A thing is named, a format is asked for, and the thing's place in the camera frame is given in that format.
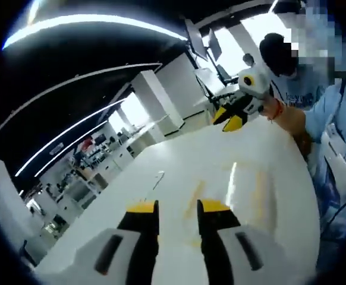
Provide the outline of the person's right hand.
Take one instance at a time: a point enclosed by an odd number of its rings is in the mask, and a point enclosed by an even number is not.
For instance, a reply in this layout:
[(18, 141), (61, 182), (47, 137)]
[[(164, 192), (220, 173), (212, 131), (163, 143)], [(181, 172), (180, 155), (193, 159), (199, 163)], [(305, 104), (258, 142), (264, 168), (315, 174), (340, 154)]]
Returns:
[(275, 120), (283, 111), (283, 104), (277, 98), (266, 97), (263, 101), (263, 110), (261, 114), (267, 117), (270, 121)]

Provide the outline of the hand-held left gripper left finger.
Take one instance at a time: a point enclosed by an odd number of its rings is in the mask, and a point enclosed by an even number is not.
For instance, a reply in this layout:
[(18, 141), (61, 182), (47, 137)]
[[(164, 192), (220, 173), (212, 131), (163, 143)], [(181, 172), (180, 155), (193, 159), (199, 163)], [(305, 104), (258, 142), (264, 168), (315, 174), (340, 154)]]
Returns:
[(116, 228), (108, 228), (80, 248), (86, 284), (151, 284), (159, 252), (159, 202), (128, 208)]

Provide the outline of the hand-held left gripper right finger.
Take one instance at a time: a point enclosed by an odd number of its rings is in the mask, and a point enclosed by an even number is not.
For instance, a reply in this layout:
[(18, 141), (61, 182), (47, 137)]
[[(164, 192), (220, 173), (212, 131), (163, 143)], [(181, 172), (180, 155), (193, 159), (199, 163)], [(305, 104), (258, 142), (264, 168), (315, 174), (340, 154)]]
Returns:
[(214, 199), (197, 201), (197, 219), (209, 284), (284, 283), (284, 252), (271, 236)]

